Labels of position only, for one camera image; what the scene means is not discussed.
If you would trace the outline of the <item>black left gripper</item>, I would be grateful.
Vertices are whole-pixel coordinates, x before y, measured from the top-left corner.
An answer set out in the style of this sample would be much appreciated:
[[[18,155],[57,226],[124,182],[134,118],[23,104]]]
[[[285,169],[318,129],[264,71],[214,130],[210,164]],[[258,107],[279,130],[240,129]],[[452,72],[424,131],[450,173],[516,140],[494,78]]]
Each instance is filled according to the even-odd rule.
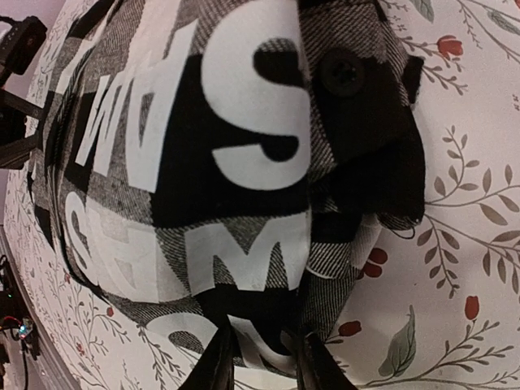
[[[37,147],[39,136],[25,136],[27,118],[40,120],[43,109],[1,90],[1,168],[21,169]]]

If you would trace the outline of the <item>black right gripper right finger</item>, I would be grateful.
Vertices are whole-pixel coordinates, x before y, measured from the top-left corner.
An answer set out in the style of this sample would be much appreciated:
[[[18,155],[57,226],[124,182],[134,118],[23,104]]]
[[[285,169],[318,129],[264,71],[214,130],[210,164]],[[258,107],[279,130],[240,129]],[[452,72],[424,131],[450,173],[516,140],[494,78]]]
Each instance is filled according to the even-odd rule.
[[[296,338],[297,388],[305,390],[353,390],[318,335],[301,331]]]

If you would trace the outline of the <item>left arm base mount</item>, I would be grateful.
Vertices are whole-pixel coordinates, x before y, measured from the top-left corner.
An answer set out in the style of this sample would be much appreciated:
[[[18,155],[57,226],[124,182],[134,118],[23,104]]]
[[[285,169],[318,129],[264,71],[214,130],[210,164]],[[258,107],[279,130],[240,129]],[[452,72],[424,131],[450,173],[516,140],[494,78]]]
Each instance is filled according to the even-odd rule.
[[[1,384],[5,387],[5,365],[21,374],[20,389],[38,388],[38,358],[41,354],[37,325],[31,317],[14,271],[1,255]]]

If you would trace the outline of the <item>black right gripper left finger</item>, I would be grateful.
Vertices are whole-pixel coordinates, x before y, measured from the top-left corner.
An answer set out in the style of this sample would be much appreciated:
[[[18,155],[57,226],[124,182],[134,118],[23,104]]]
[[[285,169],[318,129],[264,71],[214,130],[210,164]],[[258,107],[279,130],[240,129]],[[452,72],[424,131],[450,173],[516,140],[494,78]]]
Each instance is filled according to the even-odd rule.
[[[234,336],[230,323],[214,334],[208,347],[184,381],[185,390],[233,390]]]

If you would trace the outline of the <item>black white checkered shirt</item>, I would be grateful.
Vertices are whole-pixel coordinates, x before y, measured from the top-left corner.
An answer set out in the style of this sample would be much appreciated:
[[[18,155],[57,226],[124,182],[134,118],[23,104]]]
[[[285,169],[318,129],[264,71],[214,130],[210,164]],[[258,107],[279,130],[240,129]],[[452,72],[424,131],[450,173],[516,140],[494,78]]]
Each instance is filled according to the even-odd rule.
[[[66,32],[28,188],[71,277],[202,353],[292,375],[381,228],[424,214],[423,61],[376,1],[96,1]]]

